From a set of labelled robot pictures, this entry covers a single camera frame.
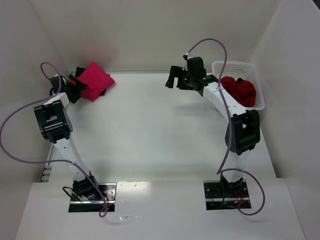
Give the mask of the pink t-shirt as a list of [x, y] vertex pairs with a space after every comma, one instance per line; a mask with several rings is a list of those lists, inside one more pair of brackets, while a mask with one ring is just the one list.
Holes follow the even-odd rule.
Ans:
[[77, 79], [87, 85], [81, 97], [91, 102], [97, 100], [103, 90], [115, 84], [115, 80], [96, 62], [92, 62]]

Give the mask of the dark red t-shirt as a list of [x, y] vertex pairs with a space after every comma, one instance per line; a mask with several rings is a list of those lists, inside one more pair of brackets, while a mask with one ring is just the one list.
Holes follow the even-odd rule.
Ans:
[[225, 76], [220, 80], [223, 88], [242, 106], [252, 108], [256, 103], [257, 91], [254, 85], [242, 78], [235, 80]]

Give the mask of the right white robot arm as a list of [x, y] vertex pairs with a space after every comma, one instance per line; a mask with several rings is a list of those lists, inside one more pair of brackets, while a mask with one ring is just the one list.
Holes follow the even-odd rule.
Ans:
[[196, 91], [209, 100], [227, 120], [225, 144], [227, 156], [218, 169], [220, 187], [227, 196], [236, 192], [244, 181], [247, 160], [259, 143], [260, 116], [237, 102], [223, 87], [222, 81], [208, 75], [201, 57], [186, 57], [186, 66], [171, 66], [167, 88]]

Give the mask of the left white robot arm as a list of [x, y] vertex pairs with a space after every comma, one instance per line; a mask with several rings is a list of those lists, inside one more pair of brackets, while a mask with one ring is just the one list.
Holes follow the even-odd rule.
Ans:
[[52, 85], [49, 91], [51, 98], [33, 108], [40, 133], [58, 149], [63, 159], [68, 161], [66, 164], [72, 174], [74, 194], [90, 201], [99, 200], [101, 197], [95, 188], [98, 183], [76, 149], [72, 137], [73, 126], [67, 114], [69, 104], [80, 98], [85, 85], [78, 81], [73, 84], [65, 77], [57, 75], [49, 81]]

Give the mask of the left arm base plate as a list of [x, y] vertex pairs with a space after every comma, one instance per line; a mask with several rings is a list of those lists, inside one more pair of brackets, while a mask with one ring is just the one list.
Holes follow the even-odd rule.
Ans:
[[[99, 183], [98, 188], [102, 192], [106, 202], [108, 203], [107, 212], [115, 211], [116, 204], [116, 183]], [[104, 206], [102, 200], [89, 200], [86, 197], [77, 196], [73, 190], [67, 191], [69, 195], [69, 213], [99, 213]]]

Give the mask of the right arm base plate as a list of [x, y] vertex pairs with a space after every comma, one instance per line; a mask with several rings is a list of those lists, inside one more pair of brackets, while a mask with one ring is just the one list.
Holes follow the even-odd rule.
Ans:
[[205, 204], [207, 211], [213, 210], [233, 210], [251, 209], [249, 191], [247, 183], [244, 181], [236, 190], [228, 193], [223, 193], [223, 189], [219, 181], [205, 181], [203, 183]]

